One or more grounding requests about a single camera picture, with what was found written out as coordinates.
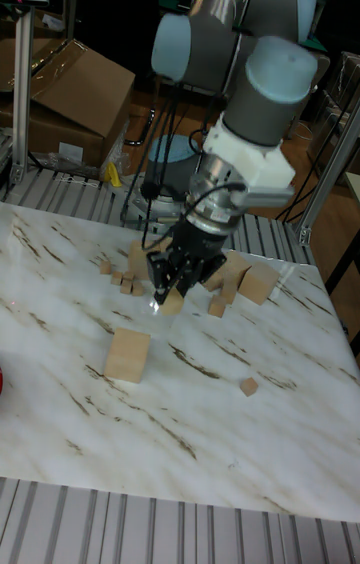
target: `wooden block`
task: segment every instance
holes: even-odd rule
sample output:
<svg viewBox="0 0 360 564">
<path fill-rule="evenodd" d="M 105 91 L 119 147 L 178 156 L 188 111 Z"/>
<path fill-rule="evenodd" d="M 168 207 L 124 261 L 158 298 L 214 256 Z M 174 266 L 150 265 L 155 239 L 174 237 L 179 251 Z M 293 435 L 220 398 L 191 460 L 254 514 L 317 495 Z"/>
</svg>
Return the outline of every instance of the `wooden block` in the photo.
<svg viewBox="0 0 360 564">
<path fill-rule="evenodd" d="M 117 328 L 107 356 L 104 375 L 138 384 L 144 370 L 150 335 Z"/>
<path fill-rule="evenodd" d="M 221 295 L 213 295 L 209 305 L 208 313 L 209 315 L 214 315 L 214 317 L 222 317 L 226 308 L 226 300 Z"/>
<path fill-rule="evenodd" d="M 229 251 L 226 254 L 226 262 L 221 267 L 220 272 L 224 279 L 232 279 L 237 286 L 242 282 L 245 273 L 251 268 L 248 262 L 237 251 Z"/>
<path fill-rule="evenodd" d="M 164 304 L 161 304 L 160 311 L 163 315 L 177 315 L 184 305 L 184 298 L 180 295 L 177 288 L 173 287 L 169 292 Z"/>
<path fill-rule="evenodd" d="M 109 260 L 103 260 L 100 262 L 100 275 L 110 275 L 111 273 L 111 262 Z"/>
<path fill-rule="evenodd" d="M 213 291 L 216 291 L 216 289 L 221 288 L 223 284 L 224 277 L 219 269 L 218 271 L 215 271 L 215 273 L 211 277 L 209 277 L 204 286 L 207 291 L 212 293 Z"/>
<path fill-rule="evenodd" d="M 237 251 L 229 251 L 226 262 L 205 282 L 205 288 L 212 293 L 222 288 L 225 280 L 234 282 L 237 286 L 241 283 L 245 273 L 251 264 L 247 262 Z"/>
<path fill-rule="evenodd" d="M 232 304 L 237 293 L 237 283 L 233 277 L 225 278 L 224 286 L 221 289 L 221 297 L 223 297 L 227 304 Z"/>
<path fill-rule="evenodd" d="M 132 282 L 130 282 L 130 280 L 124 280 L 121 282 L 121 293 L 124 293 L 125 295 L 130 295 L 132 290 Z"/>
<path fill-rule="evenodd" d="M 141 282 L 138 282 L 137 280 L 133 282 L 132 294 L 135 295 L 135 297 L 140 297 L 141 295 L 144 295 L 144 287 L 141 284 Z"/>
<path fill-rule="evenodd" d="M 246 397 L 250 397 L 250 395 L 254 395 L 258 389 L 258 383 L 255 382 L 253 377 L 249 377 L 247 380 L 244 380 L 243 383 L 240 385 L 240 388 L 243 393 L 245 393 Z"/>
<path fill-rule="evenodd" d="M 125 271 L 123 275 L 123 281 L 128 280 L 129 282 L 132 282 L 134 278 L 135 278 L 135 273 L 133 273 L 133 271 Z"/>
<path fill-rule="evenodd" d="M 240 285 L 239 293 L 255 304 L 263 304 L 271 295 L 279 277 L 279 273 L 268 264 L 256 262 L 247 271 Z"/>
<path fill-rule="evenodd" d="M 160 242 L 159 247 L 161 253 L 166 251 L 167 247 L 170 246 L 171 242 L 172 242 L 172 237 L 165 237 L 165 239 L 162 242 Z"/>
<path fill-rule="evenodd" d="M 147 268 L 146 253 L 141 248 L 140 240 L 133 240 L 130 244 L 130 251 L 128 257 L 128 268 L 129 271 L 134 273 L 137 280 L 148 280 L 149 272 Z"/>
<path fill-rule="evenodd" d="M 122 280 L 122 272 L 121 271 L 114 271 L 111 278 L 111 284 L 115 284 L 116 286 L 120 286 Z"/>
</svg>

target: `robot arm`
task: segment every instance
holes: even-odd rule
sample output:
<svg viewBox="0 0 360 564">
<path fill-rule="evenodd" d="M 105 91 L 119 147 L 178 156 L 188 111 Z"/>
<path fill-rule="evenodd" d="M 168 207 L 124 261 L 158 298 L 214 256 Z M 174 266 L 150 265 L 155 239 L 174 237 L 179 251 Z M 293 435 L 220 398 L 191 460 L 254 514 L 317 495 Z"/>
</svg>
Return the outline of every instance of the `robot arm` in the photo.
<svg viewBox="0 0 360 564">
<path fill-rule="evenodd" d="M 162 19 L 154 70 L 223 95 L 228 105 L 204 142 L 172 244 L 148 254 L 159 303 L 175 284 L 185 295 L 223 264 L 221 247 L 250 206 L 291 197 L 294 170 L 280 141 L 316 72 L 316 59 L 293 43 L 306 39 L 315 2 L 193 0 L 189 16 Z M 242 32 L 233 31 L 236 23 Z"/>
</svg>

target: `metal grating floor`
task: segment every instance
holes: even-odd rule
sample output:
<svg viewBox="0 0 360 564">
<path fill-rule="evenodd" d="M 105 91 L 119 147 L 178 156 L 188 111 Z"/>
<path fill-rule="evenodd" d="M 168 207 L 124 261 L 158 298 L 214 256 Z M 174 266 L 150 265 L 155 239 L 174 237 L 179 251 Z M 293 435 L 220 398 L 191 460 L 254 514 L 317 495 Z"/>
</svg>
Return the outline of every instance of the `metal grating floor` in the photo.
<svg viewBox="0 0 360 564">
<path fill-rule="evenodd" d="M 123 188 L 124 190 L 114 194 L 102 182 L 86 180 L 84 184 L 82 177 L 33 168 L 19 186 L 8 192 L 0 189 L 0 200 L 17 206 L 119 226 L 127 186 Z M 141 221 L 132 206 L 127 225 L 141 228 Z M 311 250 L 295 241 L 289 224 L 284 225 L 275 220 L 269 222 L 264 217 L 244 215 L 238 230 L 228 238 L 226 245 L 255 255 L 299 264 L 315 264 Z"/>
<path fill-rule="evenodd" d="M 19 186 L 0 189 L 0 200 L 118 225 L 124 195 L 83 182 L 33 169 Z M 290 227 L 252 215 L 228 245 L 314 263 Z M 360 526 L 0 478 L 0 564 L 64 562 L 360 564 Z"/>
</svg>

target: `cardboard box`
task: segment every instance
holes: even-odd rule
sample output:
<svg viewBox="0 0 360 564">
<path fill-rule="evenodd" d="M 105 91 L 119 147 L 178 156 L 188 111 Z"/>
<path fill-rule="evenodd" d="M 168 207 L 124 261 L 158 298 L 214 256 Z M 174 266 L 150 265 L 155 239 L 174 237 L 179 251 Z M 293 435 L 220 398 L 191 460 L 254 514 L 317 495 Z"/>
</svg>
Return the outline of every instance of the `cardboard box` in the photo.
<svg viewBox="0 0 360 564">
<path fill-rule="evenodd" d="M 43 66 L 51 56 L 60 50 L 62 40 L 36 39 L 33 40 L 33 59 L 31 70 Z M 0 91 L 12 92 L 14 89 L 15 70 L 15 40 L 5 39 L 0 41 Z"/>
<path fill-rule="evenodd" d="M 57 31 L 53 28 L 49 28 L 47 24 L 44 24 L 43 18 L 46 16 L 52 18 L 53 20 L 62 21 L 62 15 L 57 13 L 48 13 L 46 9 L 35 9 L 34 16 L 34 38 L 43 39 L 65 39 L 65 29 Z M 14 38 L 16 30 L 16 22 L 14 22 L 11 17 L 0 20 L 0 39 Z"/>
<path fill-rule="evenodd" d="M 129 115 L 134 78 L 76 40 L 61 46 L 31 80 L 30 150 L 100 167 Z M 11 125 L 12 101 L 2 96 L 0 126 Z"/>
</svg>

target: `white marble surface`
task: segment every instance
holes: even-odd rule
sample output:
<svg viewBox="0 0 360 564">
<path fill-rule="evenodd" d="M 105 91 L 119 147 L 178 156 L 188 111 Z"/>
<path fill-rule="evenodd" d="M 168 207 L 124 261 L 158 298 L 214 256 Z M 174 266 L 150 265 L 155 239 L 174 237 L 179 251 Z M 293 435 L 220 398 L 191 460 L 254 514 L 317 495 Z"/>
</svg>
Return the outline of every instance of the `white marble surface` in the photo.
<svg viewBox="0 0 360 564">
<path fill-rule="evenodd" d="M 198 285 L 165 318 L 99 274 L 133 238 L 0 204 L 0 475 L 359 521 L 359 372 L 317 269 L 271 262 L 271 301 L 222 320 Z M 102 377 L 118 326 L 151 334 L 139 385 Z"/>
</svg>

